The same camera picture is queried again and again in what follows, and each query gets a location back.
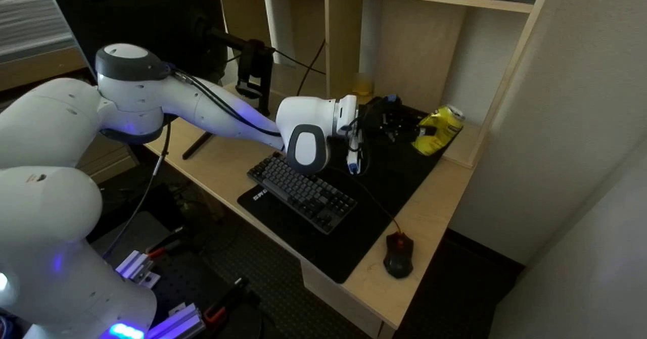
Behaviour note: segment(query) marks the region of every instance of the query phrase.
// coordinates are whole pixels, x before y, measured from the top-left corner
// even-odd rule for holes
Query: keyboard
[[[247,175],[324,234],[330,234],[357,205],[321,178],[296,173],[278,152]]]

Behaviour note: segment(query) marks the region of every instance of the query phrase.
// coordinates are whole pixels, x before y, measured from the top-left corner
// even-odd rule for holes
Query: computer mouse
[[[386,236],[386,257],[384,267],[386,272],[395,278],[405,278],[413,270],[413,240],[406,234],[397,231]]]

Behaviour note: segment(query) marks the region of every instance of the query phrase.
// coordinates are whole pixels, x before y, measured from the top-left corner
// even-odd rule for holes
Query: monitor
[[[161,60],[217,82],[227,49],[205,26],[224,31],[220,0],[55,0],[95,77],[95,53],[112,43],[145,47]]]

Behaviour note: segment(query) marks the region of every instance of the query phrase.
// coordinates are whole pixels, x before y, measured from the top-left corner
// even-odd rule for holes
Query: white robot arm
[[[124,280],[84,240],[100,217],[101,195],[74,166],[97,132],[147,143],[173,114],[218,136],[283,150],[294,169],[314,173],[328,163],[326,139],[344,136],[356,112],[353,95],[291,97],[274,123],[130,44],[101,49],[97,72],[97,87],[55,79],[0,114],[0,307],[35,324],[29,339],[110,337],[116,323],[146,332],[155,314],[152,291]]]

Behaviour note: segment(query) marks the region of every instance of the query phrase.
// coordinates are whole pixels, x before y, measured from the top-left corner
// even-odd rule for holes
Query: mattress
[[[0,63],[70,46],[54,0],[0,0]]]

